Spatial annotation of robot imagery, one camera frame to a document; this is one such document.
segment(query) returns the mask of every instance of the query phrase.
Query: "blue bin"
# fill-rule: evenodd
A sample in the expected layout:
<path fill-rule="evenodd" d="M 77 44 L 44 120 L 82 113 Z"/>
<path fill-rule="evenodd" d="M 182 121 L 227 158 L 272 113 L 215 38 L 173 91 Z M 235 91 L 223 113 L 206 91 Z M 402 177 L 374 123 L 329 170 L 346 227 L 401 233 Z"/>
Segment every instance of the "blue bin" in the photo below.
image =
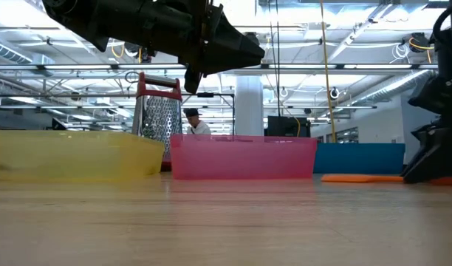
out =
<path fill-rule="evenodd" d="M 316 151 L 317 174 L 399 174 L 405 144 L 320 143 Z"/>

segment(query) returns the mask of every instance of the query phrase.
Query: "pink plastic bin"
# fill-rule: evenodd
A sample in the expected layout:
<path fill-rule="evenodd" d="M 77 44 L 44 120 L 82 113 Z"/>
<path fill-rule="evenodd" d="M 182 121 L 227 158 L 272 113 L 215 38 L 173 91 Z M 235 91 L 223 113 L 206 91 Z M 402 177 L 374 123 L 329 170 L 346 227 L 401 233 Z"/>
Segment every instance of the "pink plastic bin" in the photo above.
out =
<path fill-rule="evenodd" d="M 310 179 L 317 140 L 176 134 L 171 148 L 178 180 Z"/>

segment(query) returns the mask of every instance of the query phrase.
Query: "cap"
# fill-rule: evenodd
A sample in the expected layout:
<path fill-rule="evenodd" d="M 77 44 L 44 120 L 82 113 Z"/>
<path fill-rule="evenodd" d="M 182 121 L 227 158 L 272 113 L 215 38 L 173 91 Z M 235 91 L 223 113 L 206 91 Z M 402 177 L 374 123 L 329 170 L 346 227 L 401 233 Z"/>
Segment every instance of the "cap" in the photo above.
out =
<path fill-rule="evenodd" d="M 183 112 L 185 113 L 186 117 L 193 117 L 193 116 L 198 116 L 198 109 L 195 108 L 190 108 L 190 109 L 185 109 L 183 110 Z"/>

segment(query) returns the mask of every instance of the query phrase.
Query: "table surface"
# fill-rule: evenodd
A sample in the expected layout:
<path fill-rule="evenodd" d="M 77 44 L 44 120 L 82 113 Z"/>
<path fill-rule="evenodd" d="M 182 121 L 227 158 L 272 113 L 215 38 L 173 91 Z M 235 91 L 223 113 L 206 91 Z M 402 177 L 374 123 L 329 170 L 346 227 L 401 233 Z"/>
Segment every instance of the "table surface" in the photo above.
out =
<path fill-rule="evenodd" d="M 0 182 L 4 265 L 452 265 L 452 187 Z"/>

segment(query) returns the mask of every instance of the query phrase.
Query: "yellow plastic bin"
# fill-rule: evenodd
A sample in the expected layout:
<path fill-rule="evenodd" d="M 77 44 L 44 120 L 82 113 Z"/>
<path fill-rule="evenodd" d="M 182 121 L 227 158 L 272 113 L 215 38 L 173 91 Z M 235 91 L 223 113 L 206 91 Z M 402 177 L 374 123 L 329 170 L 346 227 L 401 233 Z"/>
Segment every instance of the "yellow plastic bin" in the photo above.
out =
<path fill-rule="evenodd" d="M 0 131 L 0 180 L 112 182 L 160 171 L 164 144 L 122 132 Z"/>

